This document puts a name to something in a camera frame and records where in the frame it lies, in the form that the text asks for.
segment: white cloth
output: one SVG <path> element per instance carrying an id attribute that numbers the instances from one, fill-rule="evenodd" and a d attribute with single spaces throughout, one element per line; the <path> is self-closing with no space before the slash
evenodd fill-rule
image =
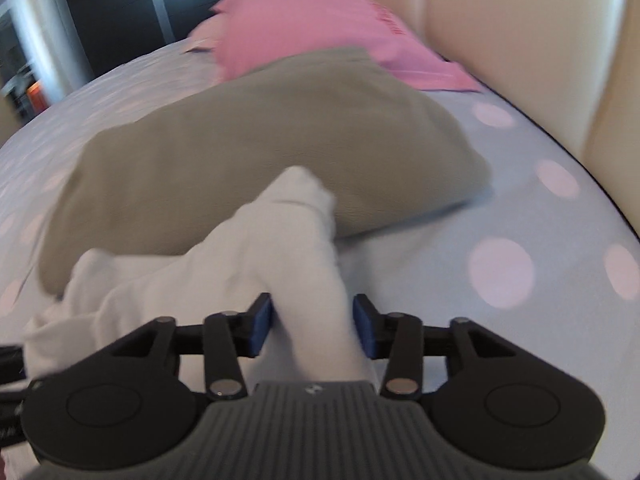
<path id="1" fill-rule="evenodd" d="M 197 324 L 270 292 L 270 336 L 259 358 L 241 360 L 250 389 L 263 379 L 376 383 L 337 267 L 333 208 L 320 182 L 293 167 L 184 256 L 88 251 L 63 301 L 27 326 L 29 377 L 66 368 L 155 317 Z M 202 359 L 183 360 L 187 386 L 202 390 L 203 376 Z"/>

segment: orange object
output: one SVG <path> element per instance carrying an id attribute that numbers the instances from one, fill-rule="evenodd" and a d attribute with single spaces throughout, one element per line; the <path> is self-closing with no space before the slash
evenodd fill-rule
<path id="1" fill-rule="evenodd" d="M 44 110 L 49 108 L 49 103 L 47 103 L 47 98 L 44 97 L 42 85 L 39 81 L 36 81 L 29 88 L 27 88 L 27 97 L 31 102 L 33 111 L 36 112 L 36 115 L 43 113 Z"/>

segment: beige headboard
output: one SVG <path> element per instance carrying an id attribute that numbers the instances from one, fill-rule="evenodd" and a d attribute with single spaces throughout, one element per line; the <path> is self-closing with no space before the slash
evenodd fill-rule
<path id="1" fill-rule="evenodd" d="M 377 0 L 591 171 L 640 232 L 640 0 Z"/>

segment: bed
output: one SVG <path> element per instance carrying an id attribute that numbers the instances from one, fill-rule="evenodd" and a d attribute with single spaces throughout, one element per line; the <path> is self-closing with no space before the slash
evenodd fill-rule
<path id="1" fill-rule="evenodd" d="M 82 146 L 98 131 L 216 84 L 203 53 L 172 44 L 93 81 L 0 150 L 0 342 L 52 299 L 34 266 L 43 225 Z M 492 168 L 471 204 L 338 241 L 342 276 L 384 312 L 427 324 L 467 316 L 585 381 L 607 429 L 594 464 L 613 479 L 640 470 L 640 244 L 587 171 L 488 89 L 429 92 Z M 444 382 L 427 358 L 425 390 Z M 4 450 L 7 478 L 33 464 Z"/>

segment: black mechanical device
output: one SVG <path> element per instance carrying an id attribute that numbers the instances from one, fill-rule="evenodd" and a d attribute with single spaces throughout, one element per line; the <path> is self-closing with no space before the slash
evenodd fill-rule
<path id="1" fill-rule="evenodd" d="M 202 325 L 159 317 L 72 367 L 0 394 L 0 446 L 27 440 L 28 480 L 603 480 L 589 464 L 605 415 L 585 384 L 466 318 L 446 328 L 380 314 L 363 294 L 353 319 L 366 355 L 388 359 L 367 382 L 264 382 L 253 358 L 273 305 Z M 206 393 L 177 379 L 202 354 Z M 422 391 L 423 357 L 449 380 Z M 2 382 L 23 378 L 18 347 Z"/>

